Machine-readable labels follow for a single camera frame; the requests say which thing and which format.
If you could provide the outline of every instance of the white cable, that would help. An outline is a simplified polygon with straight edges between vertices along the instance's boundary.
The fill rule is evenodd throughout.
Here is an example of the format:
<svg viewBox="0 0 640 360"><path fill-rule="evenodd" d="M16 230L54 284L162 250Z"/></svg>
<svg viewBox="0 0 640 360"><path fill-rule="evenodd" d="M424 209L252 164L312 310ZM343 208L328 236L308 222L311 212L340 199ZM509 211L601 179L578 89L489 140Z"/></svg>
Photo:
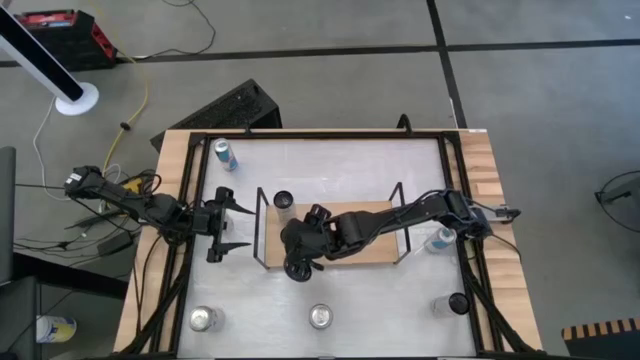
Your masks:
<svg viewBox="0 0 640 360"><path fill-rule="evenodd" d="M42 131L42 128L44 127L44 124L47 123L47 120L49 120L49 117L51 116L51 110L53 109L53 103L56 101L56 97L54 96L53 99L51 99L51 105L49 105L49 110L47 111L47 115L44 116L44 120L42 120L42 124L40 124L40 127L38 128L38 131L36 132L36 136L33 137L33 148L36 150L36 154L38 155L38 160L40 161L40 169L41 169L41 173L42 173L42 186L44 186L43 190L45 192L45 194L47 194L48 197L54 199L54 200L58 200L58 201L71 201L71 199L69 198L59 198L57 196L53 196L49 193L49 190L47 190L47 179L46 179L46 175L45 175L45 168L44 168L44 162L42 161L42 156L40 155L40 149L38 149L38 145L36 144L36 141L38 140L38 136L40 136L40 131Z"/></svg>

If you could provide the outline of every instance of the black cup lid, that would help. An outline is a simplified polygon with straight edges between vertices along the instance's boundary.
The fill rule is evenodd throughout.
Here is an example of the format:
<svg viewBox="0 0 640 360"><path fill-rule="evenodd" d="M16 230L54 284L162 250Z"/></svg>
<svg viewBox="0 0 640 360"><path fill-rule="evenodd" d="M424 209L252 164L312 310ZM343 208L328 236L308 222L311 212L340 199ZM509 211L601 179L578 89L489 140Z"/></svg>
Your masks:
<svg viewBox="0 0 640 360"><path fill-rule="evenodd" d="M293 204L293 195L286 190L278 191L273 197L273 204L278 209L287 209Z"/></svg>
<svg viewBox="0 0 640 360"><path fill-rule="evenodd" d="M464 315L469 312L469 299L464 294L453 293L449 297L449 306L454 313Z"/></svg>

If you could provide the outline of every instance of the gray floor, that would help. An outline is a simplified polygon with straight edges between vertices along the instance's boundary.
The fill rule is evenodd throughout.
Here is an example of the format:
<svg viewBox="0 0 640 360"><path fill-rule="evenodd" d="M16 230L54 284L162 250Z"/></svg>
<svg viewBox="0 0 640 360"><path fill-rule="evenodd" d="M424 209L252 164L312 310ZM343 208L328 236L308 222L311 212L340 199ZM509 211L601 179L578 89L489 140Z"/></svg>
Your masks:
<svg viewBox="0 0 640 360"><path fill-rule="evenodd" d="M118 29L128 53L195 50L208 41L194 9L151 0L97 3L108 16L99 23L107 35ZM198 4L218 30L209 52L434 43L424 1ZM590 0L588 5L581 0L447 0L437 5L450 44L640 37L640 5L633 0ZM76 0L14 0L9 9L78 6L94 13ZM611 176L640 167L640 48L455 53L451 60L468 125L489 129L506 197L524 212L515 225L516 238L545 349L566 354L562 327L638 316L640 244L636 234L605 217L593 192ZM113 159L129 173L155 166L150 137L248 78L280 105L285 127L388 127L401 113L415 127L455 126L435 53L121 65L76 74L98 86L101 100L81 117L53 113L39 142L50 184L60 184L74 166L102 164L118 123L142 100L141 68L150 79L149 106ZM38 183L31 140L51 95L19 68L0 69L0 79L0 145L18 148L18 181ZM40 190L19 189L17 196L16 236L53 242L73 238L75 233L62 228L85 213ZM130 269L130 256L89 267L120 275ZM109 316L90 311L97 301L104 302ZM47 347L50 354L105 355L121 302L77 294L63 304L58 313L85 326L70 343ZM83 341L92 345L79 346Z"/></svg>

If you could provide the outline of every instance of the silver can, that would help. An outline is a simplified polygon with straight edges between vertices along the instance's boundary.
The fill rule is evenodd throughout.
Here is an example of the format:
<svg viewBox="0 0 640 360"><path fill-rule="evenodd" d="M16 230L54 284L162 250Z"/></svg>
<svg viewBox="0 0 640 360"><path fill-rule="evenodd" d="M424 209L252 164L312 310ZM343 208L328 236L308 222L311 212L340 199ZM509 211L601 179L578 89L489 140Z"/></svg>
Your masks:
<svg viewBox="0 0 640 360"><path fill-rule="evenodd" d="M211 328L218 331L224 326L225 315L222 309L211 309L207 306L198 306L191 310L189 315L189 327L193 331L203 332Z"/></svg>
<svg viewBox="0 0 640 360"><path fill-rule="evenodd" d="M462 293L441 296L433 300L431 309L438 317L464 315L469 312L469 299Z"/></svg>
<svg viewBox="0 0 640 360"><path fill-rule="evenodd" d="M275 205L278 219L283 225L298 216L296 204L293 202L293 195L288 191L278 191L273 197L273 205Z"/></svg>
<svg viewBox="0 0 640 360"><path fill-rule="evenodd" d="M229 141L225 138L219 138L213 143L213 150L218 155L222 168L227 171L233 171L238 167L238 160L231 150Z"/></svg>
<svg viewBox="0 0 640 360"><path fill-rule="evenodd" d="M309 312L309 322L316 329L326 329L333 321L333 311L325 304L318 304Z"/></svg>
<svg viewBox="0 0 640 360"><path fill-rule="evenodd" d="M453 244L458 238L458 234L449 228L439 228L431 234L424 242L424 247L432 253L439 253Z"/></svg>

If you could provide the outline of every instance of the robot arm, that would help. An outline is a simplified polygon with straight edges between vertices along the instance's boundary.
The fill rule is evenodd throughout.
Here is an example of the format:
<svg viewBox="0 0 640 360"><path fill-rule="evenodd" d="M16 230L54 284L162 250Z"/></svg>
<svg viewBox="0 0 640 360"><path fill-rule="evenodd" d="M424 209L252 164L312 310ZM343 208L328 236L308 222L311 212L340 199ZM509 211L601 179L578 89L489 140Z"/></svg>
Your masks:
<svg viewBox="0 0 640 360"><path fill-rule="evenodd" d="M253 212L237 205L233 190L219 187L213 200L188 206L167 194L137 194L106 180L95 166L74 168L64 184L66 195L73 199L101 199L122 209L132 219L147 223L171 244L181 244L194 234L213 236L208 262L220 262L230 250L249 243L221 243L226 210L246 214Z"/></svg>
<svg viewBox="0 0 640 360"><path fill-rule="evenodd" d="M362 251L377 236L435 220L459 237L487 236L491 228L482 211L471 209L458 191L430 191L411 204L378 213L347 212L335 217L313 205L304 221L290 220L280 234L285 246L285 271L293 280L311 278L311 268L322 270L314 259L342 259Z"/></svg>

